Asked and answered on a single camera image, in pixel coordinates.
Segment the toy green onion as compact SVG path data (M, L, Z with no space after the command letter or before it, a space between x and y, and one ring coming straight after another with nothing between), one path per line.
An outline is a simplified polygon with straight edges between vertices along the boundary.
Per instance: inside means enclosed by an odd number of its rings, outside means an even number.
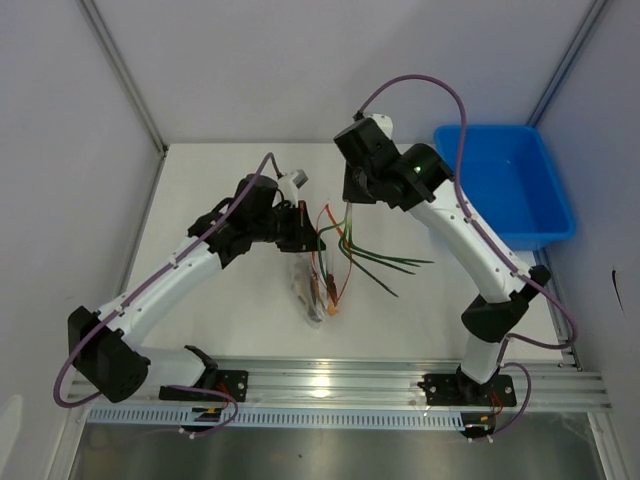
M399 297L399 295L395 291L393 291L390 286L388 286L384 281L382 281L363 264L364 261L382 266L390 270L401 272L405 275L415 275L415 269L418 269L423 265L434 264L433 260L387 255L368 250L357 245L353 237L353 204L349 202L345 204L344 215L341 220L339 220L334 215L329 203L325 203L321 208L316 218L316 233L318 234L318 244L320 244L324 240L324 236L328 232L335 232L338 235L336 243L337 249L340 254L348 261L348 273L343 282L341 290L334 295L336 300L339 300L343 295L343 292L348 285L353 268L359 270L367 278L372 280L377 286L382 288L392 297Z

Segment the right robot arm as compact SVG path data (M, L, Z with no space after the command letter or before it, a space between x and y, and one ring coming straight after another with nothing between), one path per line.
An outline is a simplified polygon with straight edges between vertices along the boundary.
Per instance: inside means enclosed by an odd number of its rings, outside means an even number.
M409 213L446 243L477 286L461 315L469 338L456 389L464 401L481 402L492 392L504 338L550 280L549 270L522 261L456 195L454 173L433 148L418 143L400 152L372 118L359 119L334 142L346 161L347 200Z

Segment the toy meat slice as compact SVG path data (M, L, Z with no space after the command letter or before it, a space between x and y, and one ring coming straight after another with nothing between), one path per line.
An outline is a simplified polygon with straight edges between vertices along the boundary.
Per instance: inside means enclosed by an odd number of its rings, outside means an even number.
M318 267L311 270L311 299L318 317L333 317L340 312L340 301L346 284L338 287L335 275L331 270L326 276L321 275Z

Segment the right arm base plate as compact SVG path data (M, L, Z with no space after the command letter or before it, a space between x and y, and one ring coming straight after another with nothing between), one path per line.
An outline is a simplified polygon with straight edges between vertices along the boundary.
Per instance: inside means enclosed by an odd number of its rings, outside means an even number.
M509 375L494 374L485 384L478 384L461 372L428 373L418 382L428 406L490 407L498 399L498 406L517 404L513 380Z

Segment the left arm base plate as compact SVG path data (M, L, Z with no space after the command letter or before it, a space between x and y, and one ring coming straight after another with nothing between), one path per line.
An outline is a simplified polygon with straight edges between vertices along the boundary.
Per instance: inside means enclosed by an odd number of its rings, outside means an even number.
M246 370L205 371L192 389L206 389L207 393L194 392L185 387L162 386L159 390L159 399L182 402L225 401L225 398L211 394L211 391L217 391L231 396L238 403L244 403L248 385L249 372Z

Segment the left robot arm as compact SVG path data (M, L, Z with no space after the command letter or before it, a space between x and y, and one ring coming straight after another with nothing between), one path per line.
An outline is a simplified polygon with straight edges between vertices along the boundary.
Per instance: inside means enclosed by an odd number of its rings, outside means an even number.
M147 282L92 312L80 306L68 318L73 367L113 403L141 387L182 388L197 400L217 387L217 363L201 349L143 347L152 329L192 289L220 274L255 243L273 243L283 253L324 249L300 188L307 176L295 170L281 178L248 175L234 196L223 199L192 224L167 263Z

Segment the clear zip top bag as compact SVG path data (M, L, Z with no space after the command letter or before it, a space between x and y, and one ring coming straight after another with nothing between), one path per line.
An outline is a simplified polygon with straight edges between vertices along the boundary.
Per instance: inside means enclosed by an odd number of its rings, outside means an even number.
M344 213L341 216L338 216L335 213L334 213L334 215L339 220L341 220L343 215L344 215ZM313 224L315 229L316 229L316 218L312 222L312 224ZM338 259L339 251L338 251L337 245L336 245L337 239L338 239L338 235L335 232L328 232L328 233L325 234L324 240L323 240L324 243L326 244L326 250L325 251L322 251L322 252L305 252L305 253L296 253L296 254L294 254L293 257L289 259L288 264L287 264L287 267L288 267L288 271L287 271L288 280L289 280L289 266L290 266L290 263L293 261L293 259L294 259L294 257L296 255L301 255L301 256L307 257L310 260L311 268L312 267L318 267L320 269L321 275L323 277L326 276L326 272L328 270L331 270L332 273L335 275L335 279L336 279L338 287L341 288L343 286L343 282L344 282L344 280L346 278L346 275L348 273L348 261L347 260L339 260ZM344 293L343 293L343 295L341 297L340 309L341 309L341 306L343 304L343 300L345 299L347 287L344 290ZM332 319L333 317L326 316L325 321L322 323L322 325L325 324L328 320Z

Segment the toy fish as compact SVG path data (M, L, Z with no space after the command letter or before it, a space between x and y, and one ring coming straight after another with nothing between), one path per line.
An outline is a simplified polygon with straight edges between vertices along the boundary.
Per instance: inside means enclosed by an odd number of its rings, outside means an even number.
M324 298L311 268L310 260L296 255L289 266L290 288L299 315L313 328L319 328L326 318Z

